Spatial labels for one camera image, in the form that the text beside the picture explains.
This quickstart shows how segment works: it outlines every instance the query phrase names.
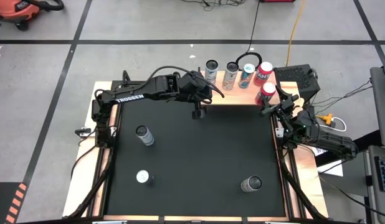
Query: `tin can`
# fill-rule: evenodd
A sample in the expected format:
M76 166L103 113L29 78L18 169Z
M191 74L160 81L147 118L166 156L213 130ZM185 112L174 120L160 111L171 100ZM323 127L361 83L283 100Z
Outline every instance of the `tin can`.
M235 62L229 62L224 72L224 78L222 87L225 90L231 90L234 87L235 79L238 74L238 64Z
M253 192L259 190L262 186L262 181L258 176L251 176L241 182L241 190L244 192Z
M154 176L149 174L147 170L140 170L136 175L136 180L141 184L151 185L154 182Z
M261 63L254 78L255 85L262 86L264 83L266 83L272 72L273 65L270 62Z
M256 104L262 106L262 96L264 96L264 98L269 101L275 94L275 90L275 85L273 83L265 83L255 97Z
M205 79L215 84L217 68L219 64L215 60L209 60L205 64Z
M240 82L238 85L240 88L248 88L250 80L252 79L252 76L254 75L255 72L255 66L252 64L246 64L244 65L244 69L242 70L241 73L241 78Z
M149 129L144 126L144 125L140 125L136 128L136 135L138 138L141 139L141 141L146 145L146 146L150 146L152 144L154 144L154 136L151 134L151 131L149 131Z

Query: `red can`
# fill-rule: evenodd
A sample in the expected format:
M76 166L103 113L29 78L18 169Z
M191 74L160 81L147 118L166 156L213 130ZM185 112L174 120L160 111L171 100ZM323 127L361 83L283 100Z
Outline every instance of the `red can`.
M264 83L266 83L272 72L273 65L270 62L261 63L254 78L255 85L262 86Z
M269 82L265 83L256 95L256 98L255 98L256 104L259 106L262 106L263 102L262 102L261 96L264 96L265 99L269 101L274 95L274 93L275 93L275 85Z

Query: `can lid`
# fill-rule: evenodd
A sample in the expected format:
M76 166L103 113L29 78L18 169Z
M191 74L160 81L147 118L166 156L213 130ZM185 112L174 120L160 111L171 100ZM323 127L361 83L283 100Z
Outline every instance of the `can lid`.
M227 64L227 69L230 72L236 72L236 71L238 71L238 64L235 62L229 62Z
M144 126L144 125L140 125L140 126L138 126L138 127L136 128L136 134L137 134L137 136L144 136L144 135L147 134L147 132L148 132L148 129L147 129L147 127Z
M253 176L249 178L249 186L257 190L262 186L262 181L260 180L259 177Z
M217 61L215 60L209 60L206 62L206 67L210 70L217 69L217 66L219 66L219 64L217 64Z
M244 65L244 71L247 73L252 73L255 71L255 66L248 63L248 64Z
M268 75L273 71L273 65L270 62L263 62L259 66L259 72Z
M263 85L263 91L266 93L275 93L275 85L273 83L267 82Z
M137 181L139 183L142 183L142 184L147 182L149 177L150 177L150 175L148 174L148 172L146 170L140 170L140 171L138 171L138 173L136 175Z

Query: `white paper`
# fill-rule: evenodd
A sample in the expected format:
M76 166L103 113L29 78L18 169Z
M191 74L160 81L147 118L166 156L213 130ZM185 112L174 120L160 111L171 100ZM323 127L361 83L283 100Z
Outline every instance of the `white paper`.
M326 150L313 147L313 152L315 153L316 156L318 156L326 152ZM323 172L324 170L327 170L337 164L340 164L341 162L342 162L341 160L338 160L338 161L334 161L332 163L323 165L321 167L317 167L317 171ZM343 177L342 165L339 165L330 169L329 171L325 172L325 174L331 174L331 175L337 175L337 176Z

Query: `blue can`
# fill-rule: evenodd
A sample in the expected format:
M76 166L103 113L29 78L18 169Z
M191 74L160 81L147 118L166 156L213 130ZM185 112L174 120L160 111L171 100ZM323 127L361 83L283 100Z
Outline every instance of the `blue can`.
M255 72L254 65L249 63L244 65L244 69L242 70L242 73L241 73L240 82L238 83L240 88L248 88L250 80L254 76L254 72Z

